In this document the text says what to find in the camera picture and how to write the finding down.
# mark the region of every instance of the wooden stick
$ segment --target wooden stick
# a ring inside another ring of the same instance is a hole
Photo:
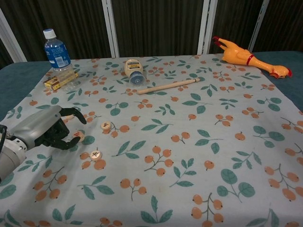
[[[200,78],[188,79],[188,80],[181,81],[181,82],[176,82],[176,83],[172,83],[172,84],[166,84],[166,85],[162,85],[162,86],[151,87],[151,88],[139,90],[139,91],[137,91],[137,94],[142,95],[142,94],[150,93],[150,92],[153,92],[153,91],[160,91],[160,90],[164,90],[164,89],[168,89],[168,88],[172,88],[172,87],[179,87],[179,86],[182,86],[182,85],[192,84],[192,83],[196,83],[196,82],[199,82],[199,81],[200,81]]]

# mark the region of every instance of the white pole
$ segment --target white pole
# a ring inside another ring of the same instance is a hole
[[[260,9],[260,12],[259,12],[259,16],[258,16],[256,25],[255,25],[255,29],[254,29],[254,32],[252,33],[252,36],[251,36],[251,39],[250,39],[250,44],[248,46],[248,50],[250,52],[252,52],[252,50],[254,49],[254,45],[255,45],[255,42],[256,42],[256,39],[257,39],[259,30],[260,30],[264,15],[266,13],[266,9],[267,9],[268,4],[269,4],[269,0],[263,0],[262,6],[261,6],[261,9]]]
[[[214,17],[216,15],[218,0],[210,0],[207,25],[206,25],[206,34],[204,40],[203,54],[208,54],[210,43],[212,41],[212,34],[214,28]]]
[[[202,51],[203,51],[208,8],[209,8],[209,0],[204,0],[203,9],[202,9],[202,16],[201,16],[201,24],[200,24],[200,33],[199,33],[199,42],[198,42],[197,54],[202,54]]]
[[[27,61],[1,9],[0,9],[0,38],[14,62]]]
[[[119,48],[111,0],[102,0],[104,18],[107,29],[108,42],[112,58],[119,57]]]

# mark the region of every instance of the yellow box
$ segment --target yellow box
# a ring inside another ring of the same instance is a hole
[[[76,78],[78,78],[78,73],[74,71],[61,72],[57,76],[45,81],[44,86],[55,91]]]

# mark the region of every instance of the dark curtain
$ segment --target dark curtain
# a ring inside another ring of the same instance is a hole
[[[1,0],[0,8],[28,61],[47,60],[46,28],[72,59],[111,56],[101,0]]]
[[[247,49],[262,2],[263,0],[218,0],[213,36]],[[223,53],[223,50],[211,44],[209,53]]]
[[[303,51],[303,0],[269,2],[253,51]]]
[[[5,45],[0,40],[0,69],[4,68],[5,66],[13,63],[8,51],[5,48]]]
[[[112,0],[119,54],[196,54],[203,0]]]

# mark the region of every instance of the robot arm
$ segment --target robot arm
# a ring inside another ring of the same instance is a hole
[[[75,115],[80,122],[86,124],[84,116],[75,108],[52,106],[41,110],[23,120],[6,134],[2,126],[0,140],[0,182],[25,160],[25,152],[41,144],[61,150],[74,147],[80,140],[75,137],[69,142],[62,139],[69,134],[62,121],[62,116]]]

